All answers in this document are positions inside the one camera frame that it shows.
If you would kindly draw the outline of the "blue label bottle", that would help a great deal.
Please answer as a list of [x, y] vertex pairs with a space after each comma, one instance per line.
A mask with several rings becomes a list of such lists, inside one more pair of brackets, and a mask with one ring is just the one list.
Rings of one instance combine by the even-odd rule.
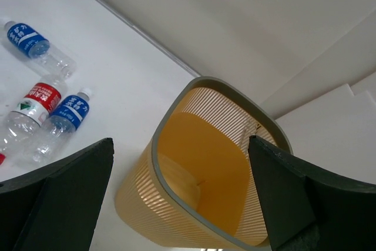
[[30, 147], [31, 161], [37, 165], [49, 163], [78, 130], [90, 110], [92, 90], [82, 88], [67, 96], [36, 132]]
[[75, 73], [76, 62], [30, 25], [5, 20], [1, 28], [6, 39], [38, 68], [63, 79]]

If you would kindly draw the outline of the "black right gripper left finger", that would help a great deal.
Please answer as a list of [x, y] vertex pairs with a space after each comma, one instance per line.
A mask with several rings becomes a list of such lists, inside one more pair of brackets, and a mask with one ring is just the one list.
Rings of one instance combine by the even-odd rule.
[[104, 138], [1, 182], [1, 250], [89, 250], [113, 155]]

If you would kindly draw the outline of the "red label plastic bottle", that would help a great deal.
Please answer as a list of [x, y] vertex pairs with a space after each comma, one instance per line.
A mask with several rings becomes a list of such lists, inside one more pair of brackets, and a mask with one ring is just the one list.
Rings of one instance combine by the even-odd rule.
[[68, 86], [59, 75], [45, 75], [18, 101], [1, 123], [1, 162], [29, 139], [57, 107]]

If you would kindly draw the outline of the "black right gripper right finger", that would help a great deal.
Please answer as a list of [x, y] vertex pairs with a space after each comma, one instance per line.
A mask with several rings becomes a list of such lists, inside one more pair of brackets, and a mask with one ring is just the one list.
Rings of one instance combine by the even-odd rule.
[[272, 250], [375, 250], [375, 185], [332, 173], [249, 139]]

